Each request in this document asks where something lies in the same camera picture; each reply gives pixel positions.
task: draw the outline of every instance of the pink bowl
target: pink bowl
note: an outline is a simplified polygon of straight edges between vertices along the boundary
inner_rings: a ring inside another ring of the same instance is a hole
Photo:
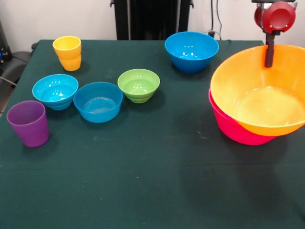
[[[227,116],[214,102],[211,91],[209,90],[209,100],[212,105],[216,121],[221,131],[230,139],[244,145],[258,146],[265,144],[276,137],[261,136],[254,134],[241,125],[234,119]]]

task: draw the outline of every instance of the light blue bowl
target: light blue bowl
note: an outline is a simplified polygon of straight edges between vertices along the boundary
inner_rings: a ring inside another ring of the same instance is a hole
[[[74,105],[82,117],[92,123],[114,119],[121,108],[123,92],[112,83],[96,82],[81,87],[74,96]]]
[[[33,96],[53,110],[63,110],[71,105],[78,89],[78,81],[65,74],[49,75],[33,86]]]
[[[211,62],[219,51],[219,44],[209,35],[188,31],[175,33],[167,38],[165,49],[180,71],[196,73]]]

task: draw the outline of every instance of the orange bowl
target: orange bowl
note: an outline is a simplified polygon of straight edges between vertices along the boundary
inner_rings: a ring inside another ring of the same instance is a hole
[[[264,66],[266,46],[241,51],[212,76],[217,106],[248,131],[281,136],[305,124],[305,49],[274,46],[274,63]]]

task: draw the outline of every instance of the stacked yellow cups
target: stacked yellow cups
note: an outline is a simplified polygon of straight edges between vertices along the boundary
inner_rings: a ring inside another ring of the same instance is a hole
[[[81,67],[81,40],[74,36],[57,38],[53,48],[67,71],[75,71]]]

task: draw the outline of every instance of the cup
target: cup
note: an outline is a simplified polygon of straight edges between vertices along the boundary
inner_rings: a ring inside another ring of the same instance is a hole
[[[67,71],[75,71],[81,67],[81,40],[74,36],[57,38],[53,48]]]
[[[14,105],[6,118],[24,145],[38,147],[49,138],[44,105],[38,101],[24,101]]]

